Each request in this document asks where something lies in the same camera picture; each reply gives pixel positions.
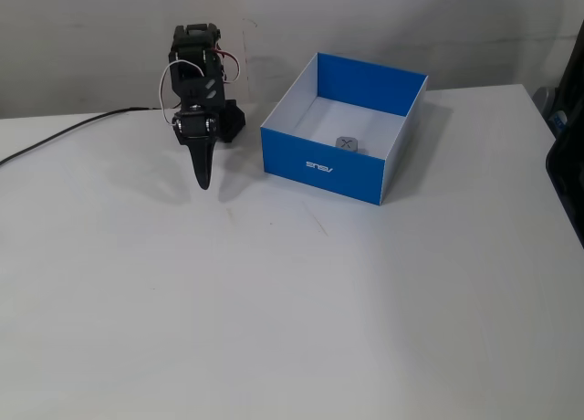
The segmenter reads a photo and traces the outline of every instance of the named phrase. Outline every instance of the asus logo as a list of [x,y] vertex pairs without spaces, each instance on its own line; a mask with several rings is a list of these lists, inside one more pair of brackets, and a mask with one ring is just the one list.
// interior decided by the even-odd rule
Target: asus logo
[[312,167],[313,169],[319,169],[320,171],[324,171],[326,173],[332,172],[332,167],[329,169],[327,166],[321,166],[320,164],[307,162],[307,167]]

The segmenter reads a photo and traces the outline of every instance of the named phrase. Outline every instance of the open box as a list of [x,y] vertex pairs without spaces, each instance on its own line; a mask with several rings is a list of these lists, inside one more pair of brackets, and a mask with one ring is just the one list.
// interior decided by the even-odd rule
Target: open box
[[[427,79],[317,53],[262,124],[265,171],[380,205]],[[336,147],[338,137],[358,151]]]

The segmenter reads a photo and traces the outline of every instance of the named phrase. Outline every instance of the gray object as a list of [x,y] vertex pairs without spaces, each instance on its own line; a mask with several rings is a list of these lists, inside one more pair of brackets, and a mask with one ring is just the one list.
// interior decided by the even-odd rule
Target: gray object
[[536,108],[544,119],[547,119],[551,114],[551,107],[554,105],[556,98],[556,89],[554,87],[540,87],[531,98]]
[[356,152],[357,139],[353,137],[338,137],[335,146],[337,146],[340,149],[344,149],[345,151]]

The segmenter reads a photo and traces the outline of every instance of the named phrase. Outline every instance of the black cable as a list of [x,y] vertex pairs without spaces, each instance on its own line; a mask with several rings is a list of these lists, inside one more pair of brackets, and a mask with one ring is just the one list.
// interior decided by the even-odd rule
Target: black cable
[[63,131],[58,132],[54,135],[51,135],[50,137],[47,137],[46,139],[44,139],[38,143],[35,143],[32,146],[28,146],[26,149],[23,149],[20,152],[14,153],[14,154],[10,155],[9,157],[4,158],[4,160],[0,161],[0,166],[8,163],[11,160],[14,160],[16,157],[22,155],[23,153],[27,153],[29,151],[32,151],[33,149],[36,149],[37,147],[42,146],[43,144],[48,143],[51,140],[55,140],[57,137],[60,137],[63,134],[67,134],[69,131],[73,131],[76,128],[79,128],[80,126],[87,125],[88,123],[92,123],[93,121],[98,121],[99,119],[104,119],[104,118],[109,117],[109,116],[114,116],[116,114],[122,114],[123,112],[145,111],[145,110],[154,110],[154,108],[142,108],[142,107],[124,108],[121,110],[115,110],[115,111],[106,112],[104,114],[100,114],[99,116],[92,117],[91,119],[87,119],[86,121],[81,121],[77,125],[70,126],[66,130],[63,130]]

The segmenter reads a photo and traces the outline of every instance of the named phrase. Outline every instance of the white wire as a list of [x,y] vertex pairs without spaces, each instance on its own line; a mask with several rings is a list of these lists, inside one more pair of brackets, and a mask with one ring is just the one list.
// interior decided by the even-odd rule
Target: white wire
[[166,66],[166,68],[162,72],[162,76],[161,76],[161,85],[160,85],[159,92],[158,92],[158,100],[161,104],[162,116],[164,117],[164,120],[166,121],[166,123],[168,123],[171,126],[172,126],[172,123],[166,117],[166,112],[164,109],[164,102],[162,101],[162,87],[164,86],[164,78],[166,78],[166,73],[168,72],[168,69],[171,66],[173,66],[174,64],[179,64],[181,62],[183,62],[184,64],[188,64],[189,66],[195,67],[197,70],[199,70],[199,73],[201,73],[201,76],[204,77],[204,73],[199,66],[197,66],[196,64],[193,64],[191,61],[187,61],[185,59],[177,59],[176,61],[173,61],[168,66]]

